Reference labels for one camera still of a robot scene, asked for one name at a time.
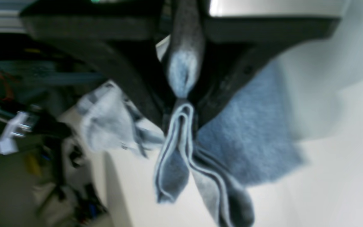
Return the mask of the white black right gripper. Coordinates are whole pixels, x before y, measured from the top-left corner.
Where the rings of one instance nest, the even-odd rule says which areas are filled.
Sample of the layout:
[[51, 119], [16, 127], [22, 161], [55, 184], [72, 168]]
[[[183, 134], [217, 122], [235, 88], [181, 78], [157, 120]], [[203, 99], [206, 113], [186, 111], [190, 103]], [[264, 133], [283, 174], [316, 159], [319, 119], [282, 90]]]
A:
[[72, 135], [68, 125], [59, 122], [48, 112], [36, 109], [34, 105], [27, 110], [15, 112], [0, 103], [0, 122], [4, 123], [4, 129], [0, 135], [1, 155], [10, 155], [19, 151], [16, 138], [45, 135], [63, 139]]

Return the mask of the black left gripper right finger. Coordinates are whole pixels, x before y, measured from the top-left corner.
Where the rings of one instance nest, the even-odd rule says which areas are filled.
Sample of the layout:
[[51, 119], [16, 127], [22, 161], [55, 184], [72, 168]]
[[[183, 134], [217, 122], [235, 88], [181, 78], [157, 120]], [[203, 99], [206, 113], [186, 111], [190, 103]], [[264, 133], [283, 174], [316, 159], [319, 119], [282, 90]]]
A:
[[202, 21], [205, 52], [191, 103], [202, 127], [269, 61], [301, 43], [331, 37], [339, 17], [211, 18]]

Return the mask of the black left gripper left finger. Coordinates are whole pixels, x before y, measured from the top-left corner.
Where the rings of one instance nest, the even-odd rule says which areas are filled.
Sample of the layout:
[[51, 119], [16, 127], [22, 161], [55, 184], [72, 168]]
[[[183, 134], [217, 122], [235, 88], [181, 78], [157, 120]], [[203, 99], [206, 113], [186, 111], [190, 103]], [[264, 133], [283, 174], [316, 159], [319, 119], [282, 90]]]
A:
[[155, 35], [163, 0], [37, 0], [20, 19], [35, 40], [112, 79], [137, 109], [163, 125], [175, 102]]

